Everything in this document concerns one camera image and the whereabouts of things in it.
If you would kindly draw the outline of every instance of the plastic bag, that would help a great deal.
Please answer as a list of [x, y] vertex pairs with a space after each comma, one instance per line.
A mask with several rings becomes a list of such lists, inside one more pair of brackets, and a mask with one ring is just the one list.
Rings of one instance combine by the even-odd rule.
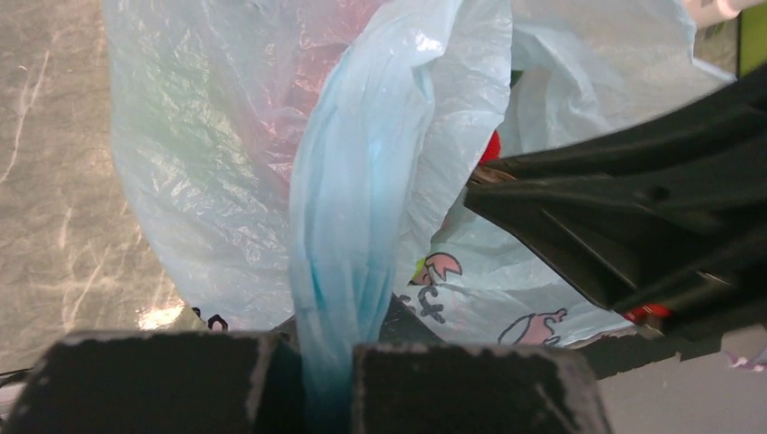
[[[674, 0], [513, 0], [523, 71], [498, 128], [503, 155], [564, 146], [688, 104], [734, 78], [692, 57]], [[578, 294], [514, 237], [458, 203], [426, 267], [396, 290], [441, 338], [583, 344], [630, 325]]]
[[[315, 418], [348, 407], [353, 346], [377, 340], [393, 286], [409, 280], [503, 119], [510, 24], [494, 0], [395, 0], [322, 89], [290, 183], [291, 286]], [[414, 199], [435, 190], [427, 206]]]
[[[326, 75], [380, 3], [104, 2], [115, 164], [153, 250], [203, 318], [268, 329], [290, 315], [292, 159]], [[404, 217], [402, 283], [507, 106], [511, 29], [498, 11], [508, 5], [462, 7], [459, 37], [431, 71], [437, 127], [415, 168], [420, 206]]]

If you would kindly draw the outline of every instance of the white plastic bag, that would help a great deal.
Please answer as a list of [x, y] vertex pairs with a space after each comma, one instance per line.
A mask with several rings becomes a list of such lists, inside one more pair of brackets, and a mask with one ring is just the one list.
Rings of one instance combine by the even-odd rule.
[[[503, 155], [629, 127], [734, 78], [692, 57], [695, 24], [675, 0], [512, 0]], [[396, 293], [446, 340], [568, 345], [630, 325], [578, 294], [514, 237], [458, 204], [427, 266]]]

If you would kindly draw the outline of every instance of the red object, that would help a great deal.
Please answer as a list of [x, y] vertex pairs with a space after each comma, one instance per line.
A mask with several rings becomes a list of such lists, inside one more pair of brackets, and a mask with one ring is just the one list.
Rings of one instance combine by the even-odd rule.
[[493, 135], [490, 137], [488, 148], [485, 149], [485, 154], [479, 159], [479, 163], [482, 165], [490, 160], [495, 160], [501, 155], [501, 136], [497, 131], [493, 131]]
[[632, 323], [638, 323], [650, 315], [666, 318], [671, 316], [671, 311], [661, 305], [645, 305], [631, 310], [628, 314], [623, 315], [623, 317]]

